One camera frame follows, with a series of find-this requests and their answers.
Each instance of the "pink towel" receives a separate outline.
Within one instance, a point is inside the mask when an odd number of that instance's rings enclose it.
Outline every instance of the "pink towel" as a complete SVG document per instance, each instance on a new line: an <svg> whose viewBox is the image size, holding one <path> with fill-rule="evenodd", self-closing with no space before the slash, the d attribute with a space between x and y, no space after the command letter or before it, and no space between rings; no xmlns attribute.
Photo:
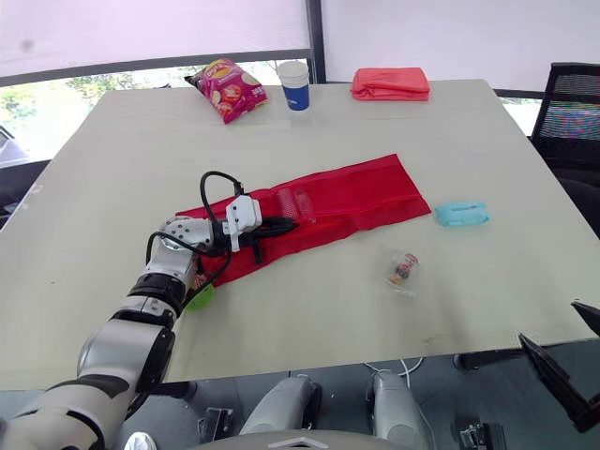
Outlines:
<svg viewBox="0 0 600 450"><path fill-rule="evenodd" d="M419 67L359 68L352 82L357 100L428 100L429 82Z"/></svg>

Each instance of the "chair backrest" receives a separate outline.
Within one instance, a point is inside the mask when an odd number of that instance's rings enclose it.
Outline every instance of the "chair backrest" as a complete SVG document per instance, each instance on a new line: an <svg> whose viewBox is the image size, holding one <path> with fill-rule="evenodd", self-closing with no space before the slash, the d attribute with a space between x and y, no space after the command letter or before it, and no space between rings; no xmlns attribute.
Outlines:
<svg viewBox="0 0 600 450"><path fill-rule="evenodd" d="M552 63L532 143L551 168L600 172L600 65Z"/></svg>

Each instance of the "blue cup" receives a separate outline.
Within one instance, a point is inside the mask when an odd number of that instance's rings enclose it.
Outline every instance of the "blue cup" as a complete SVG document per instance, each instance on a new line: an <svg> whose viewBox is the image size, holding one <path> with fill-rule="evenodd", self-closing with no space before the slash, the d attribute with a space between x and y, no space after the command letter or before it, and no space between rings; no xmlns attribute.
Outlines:
<svg viewBox="0 0 600 450"><path fill-rule="evenodd" d="M285 94L286 100L288 100L288 106L291 110L302 111L308 108L308 105L310 104L308 84L303 87L295 88L283 86L283 93Z"/></svg>
<svg viewBox="0 0 600 450"><path fill-rule="evenodd" d="M308 66L300 61L287 61L277 67L277 75L290 109L302 111L308 108Z"/></svg>

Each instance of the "red cloth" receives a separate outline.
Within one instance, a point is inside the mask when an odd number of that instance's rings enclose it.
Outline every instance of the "red cloth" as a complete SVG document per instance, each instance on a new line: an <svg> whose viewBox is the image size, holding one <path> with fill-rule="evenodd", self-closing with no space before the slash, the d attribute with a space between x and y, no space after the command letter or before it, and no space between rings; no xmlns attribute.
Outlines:
<svg viewBox="0 0 600 450"><path fill-rule="evenodd" d="M397 155L303 176L270 189L255 190L250 196L259 201L264 218L294 218L299 226L279 237L262 240L260 265L254 263L249 247L234 253L216 286L250 274L282 256L431 212ZM232 200L211 204L215 215L224 217L225 207ZM182 211L177 216L207 217L204 208ZM224 261L225 256L202 257L202 267L213 272Z"/></svg>
<svg viewBox="0 0 600 450"><path fill-rule="evenodd" d="M429 82L419 67L359 68L352 82L357 100L427 100Z"/></svg>

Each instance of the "black chair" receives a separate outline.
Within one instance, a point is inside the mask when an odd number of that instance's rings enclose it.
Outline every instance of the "black chair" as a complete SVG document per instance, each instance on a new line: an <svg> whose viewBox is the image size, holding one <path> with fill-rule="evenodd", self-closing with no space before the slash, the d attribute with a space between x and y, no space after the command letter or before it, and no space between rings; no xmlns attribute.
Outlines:
<svg viewBox="0 0 600 450"><path fill-rule="evenodd" d="M532 143L558 178L600 188L600 66L552 63Z"/></svg>
<svg viewBox="0 0 600 450"><path fill-rule="evenodd" d="M23 199L49 162L36 161L0 169L0 230L10 216L10 206Z"/></svg>

